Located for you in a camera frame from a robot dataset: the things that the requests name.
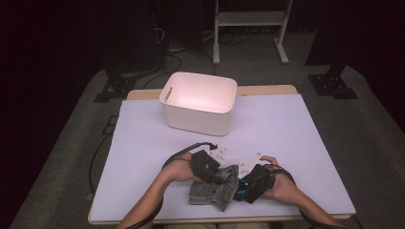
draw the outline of person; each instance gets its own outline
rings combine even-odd
[[[191,171],[189,161],[191,153],[184,153],[178,156],[167,166],[165,166],[156,176],[152,184],[149,186],[145,194],[130,210],[125,218],[118,225],[118,229],[128,228],[143,219],[146,219],[160,204],[164,192],[172,182],[183,182],[190,179],[201,181],[195,177]],[[276,158],[272,156],[262,156],[262,161],[267,161],[272,165],[278,166]],[[331,217],[324,209],[322,209],[311,198],[305,195],[286,175],[277,174],[274,185],[271,189],[266,190],[262,197],[274,198],[286,204],[297,206],[302,213],[310,219],[336,226],[336,228],[344,228],[340,221]],[[192,225],[169,225],[166,228],[217,228],[216,224],[192,224]],[[152,220],[145,224],[142,228],[152,228]],[[218,228],[269,228],[265,223],[225,223],[218,225]]]

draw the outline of gray cloth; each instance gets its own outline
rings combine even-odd
[[[214,205],[224,211],[238,188],[238,165],[221,168],[216,176],[226,180],[225,184],[200,183],[194,181],[190,188],[189,203],[192,205]]]

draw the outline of white plastic bin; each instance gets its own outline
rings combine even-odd
[[[173,73],[160,94],[169,126],[207,135],[229,132],[238,84],[230,78]]]

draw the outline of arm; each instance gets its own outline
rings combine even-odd
[[[117,228],[127,228],[147,218],[159,205],[166,188],[171,182],[187,181],[195,178],[188,162],[190,159],[191,153],[185,153],[164,167],[149,186],[146,193],[125,216]],[[142,228],[151,227],[152,221]]]
[[[278,165],[277,160],[271,156],[262,156],[261,160]],[[265,191],[264,197],[275,198],[281,202],[293,204],[306,216],[317,222],[344,227],[337,219],[331,217],[317,203],[298,189],[286,175],[277,174],[273,188]]]

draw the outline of forearm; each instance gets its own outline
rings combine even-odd
[[[334,219],[324,209],[322,209],[311,198],[304,193],[298,195],[295,205],[303,212],[308,218],[328,225],[344,227],[337,219]]]
[[[170,180],[164,174],[158,174],[146,193],[125,216],[117,228],[127,228],[146,219],[158,207],[169,184]],[[150,228],[151,226],[152,223],[148,223],[144,228]]]

